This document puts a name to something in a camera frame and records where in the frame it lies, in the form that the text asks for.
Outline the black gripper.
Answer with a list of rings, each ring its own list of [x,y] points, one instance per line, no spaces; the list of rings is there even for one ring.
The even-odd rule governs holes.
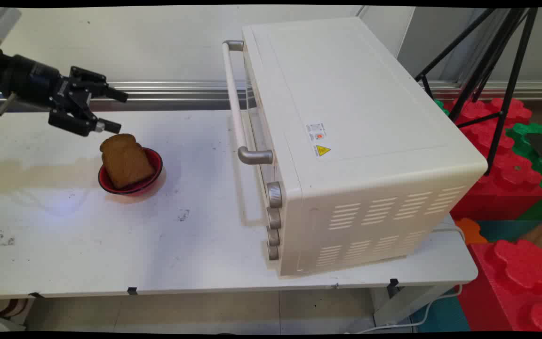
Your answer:
[[[69,90],[90,94],[68,94]],[[105,97],[126,103],[129,94],[110,86],[103,74],[72,66],[70,77],[58,69],[24,56],[11,59],[11,92],[33,106],[49,107],[48,124],[88,137],[92,132],[119,134],[122,125],[97,117],[90,109],[92,98]]]

